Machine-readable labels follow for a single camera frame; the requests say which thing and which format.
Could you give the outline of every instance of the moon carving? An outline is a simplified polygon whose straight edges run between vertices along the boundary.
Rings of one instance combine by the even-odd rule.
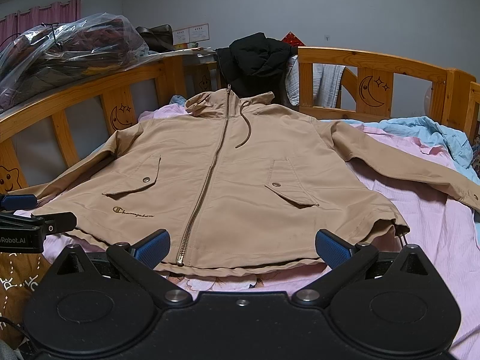
[[[373,76],[367,76],[365,77],[361,82],[360,82],[360,86],[358,88],[358,91],[360,93],[360,98],[363,100],[363,102],[368,105],[369,107],[381,107],[382,105],[384,105],[385,103],[383,102],[379,102],[378,100],[376,100],[372,95],[371,95],[371,92],[370,92],[370,83],[372,81],[374,77]],[[386,83],[382,82],[382,80],[380,79],[380,77],[378,77],[378,79],[376,79],[374,81],[374,83],[376,83],[379,87],[382,87],[383,89],[385,89],[385,92],[387,89],[389,89],[389,87],[387,86]]]
[[[110,123],[115,130],[123,130],[124,128],[131,127],[133,123],[128,122],[128,116],[126,115],[127,112],[130,112],[131,107],[128,105],[121,105],[119,109],[117,106],[112,109],[112,113],[110,114]]]

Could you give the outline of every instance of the wooden bed frame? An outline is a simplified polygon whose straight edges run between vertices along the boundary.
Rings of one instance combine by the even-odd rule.
[[[375,52],[326,47],[299,47],[299,111],[318,119],[357,119],[365,122],[390,117],[394,73],[417,77],[432,82],[429,117],[458,130],[468,131],[472,137],[473,124],[480,104],[480,86],[470,82],[475,77],[458,69],[426,64],[412,59]],[[336,64],[356,67],[355,75],[348,68],[341,84],[356,102],[356,110],[341,109],[341,98],[335,108],[314,106],[313,64]],[[21,104],[0,115],[0,193],[27,187],[11,137],[50,117],[58,147],[68,167],[79,160],[71,136],[65,109],[74,104],[100,96],[107,129],[112,134],[136,123],[130,84],[155,81],[158,106],[168,104],[172,95],[187,97],[186,78],[192,77],[195,93],[212,90],[211,71],[216,62],[183,66],[181,55],[168,56],[128,71],[103,76],[94,81],[75,85],[44,98]],[[216,74],[217,88],[221,85]]]

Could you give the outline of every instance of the brown bag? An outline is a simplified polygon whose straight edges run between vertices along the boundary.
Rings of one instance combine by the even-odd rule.
[[[150,50],[156,51],[157,53],[175,51],[173,47],[172,28],[169,24],[153,28],[137,27],[136,30],[143,40],[145,40]]]

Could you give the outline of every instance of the pink curtain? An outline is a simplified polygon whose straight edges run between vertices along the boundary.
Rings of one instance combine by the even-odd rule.
[[[23,33],[42,23],[71,23],[80,19],[80,0],[70,0],[68,3],[52,3],[41,8],[33,7],[27,12],[18,13],[18,31]]]
[[[68,3],[56,2],[48,7],[33,7],[27,12],[17,12],[0,19],[0,51],[3,50],[15,36],[42,23],[71,23],[81,18],[80,0],[70,0]]]
[[[0,20],[0,51],[7,47],[7,45],[16,38],[17,33],[17,14],[12,13],[2,20]]]

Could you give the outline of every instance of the jacket sleeve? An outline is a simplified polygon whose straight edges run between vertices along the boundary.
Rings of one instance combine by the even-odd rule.
[[[15,190],[10,192],[10,194],[19,195],[32,193],[36,195],[38,200],[50,200],[63,192],[72,183],[76,182],[76,184],[78,184],[87,180],[115,158],[126,154],[129,147],[150,124],[152,124],[152,119],[137,123],[125,130],[117,130],[99,150],[85,157],[82,161],[77,162],[50,183]]]
[[[378,142],[345,122],[314,118],[311,122],[323,142],[345,162],[362,159],[381,175],[426,183],[480,211],[480,186],[457,171]]]

